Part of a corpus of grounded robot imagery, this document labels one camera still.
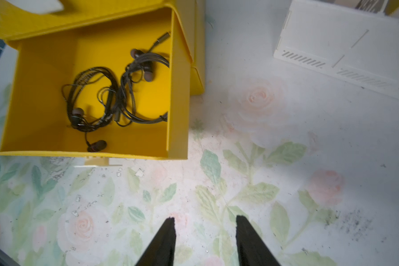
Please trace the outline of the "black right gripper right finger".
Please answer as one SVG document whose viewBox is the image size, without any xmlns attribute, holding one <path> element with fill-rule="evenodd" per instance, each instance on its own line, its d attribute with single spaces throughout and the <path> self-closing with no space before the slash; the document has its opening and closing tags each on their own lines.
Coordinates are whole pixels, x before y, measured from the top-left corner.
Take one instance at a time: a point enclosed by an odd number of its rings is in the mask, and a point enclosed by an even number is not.
<svg viewBox="0 0 399 266">
<path fill-rule="evenodd" d="M 236 243 L 240 266 L 280 266 L 245 216 L 236 217 Z"/>
</svg>

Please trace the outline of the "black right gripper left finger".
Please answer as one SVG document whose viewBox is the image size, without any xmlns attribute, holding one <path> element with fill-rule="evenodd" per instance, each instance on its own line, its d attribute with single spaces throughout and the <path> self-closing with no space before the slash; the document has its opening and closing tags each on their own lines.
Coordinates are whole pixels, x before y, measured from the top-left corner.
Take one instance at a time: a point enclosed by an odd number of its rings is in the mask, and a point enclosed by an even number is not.
<svg viewBox="0 0 399 266">
<path fill-rule="evenodd" d="M 150 242 L 136 266 L 173 266 L 176 247 L 175 219 L 169 217 Z"/>
</svg>

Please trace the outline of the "black wired earphones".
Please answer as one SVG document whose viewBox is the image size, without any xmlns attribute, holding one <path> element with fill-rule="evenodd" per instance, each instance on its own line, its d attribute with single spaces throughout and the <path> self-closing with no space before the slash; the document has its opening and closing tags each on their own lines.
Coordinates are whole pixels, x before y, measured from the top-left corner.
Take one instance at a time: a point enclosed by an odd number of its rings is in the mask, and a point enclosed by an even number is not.
<svg viewBox="0 0 399 266">
<path fill-rule="evenodd" d="M 157 117 L 148 117 L 140 112 L 141 104 L 137 101 L 143 99 L 142 89 L 148 89 L 146 96 L 154 92 L 152 84 L 155 79 L 156 65 L 170 67 L 169 59 L 155 48 L 167 41 L 170 32 L 164 33 L 148 49 L 133 48 L 130 51 L 132 61 L 127 64 L 120 77 L 120 86 L 116 91 L 116 100 L 113 107 L 114 121 L 120 127 L 128 127 L 132 124 L 152 125 L 165 123 L 168 120 L 168 112 Z"/>
<path fill-rule="evenodd" d="M 88 134 L 111 123 L 117 88 L 115 75 L 103 66 L 80 72 L 72 83 L 61 88 L 70 125 L 84 134 L 89 153 L 99 153 L 107 148 L 104 140 L 89 142 Z"/>
</svg>

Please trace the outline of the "yellow plastic drawer cabinet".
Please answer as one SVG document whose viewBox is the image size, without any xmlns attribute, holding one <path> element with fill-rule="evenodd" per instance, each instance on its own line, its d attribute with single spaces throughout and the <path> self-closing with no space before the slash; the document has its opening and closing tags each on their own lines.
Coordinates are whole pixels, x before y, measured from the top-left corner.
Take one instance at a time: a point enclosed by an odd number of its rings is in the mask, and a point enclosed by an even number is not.
<svg viewBox="0 0 399 266">
<path fill-rule="evenodd" d="M 0 1 L 18 52 L 0 156 L 185 160 L 205 90 L 205 1 Z"/>
</svg>

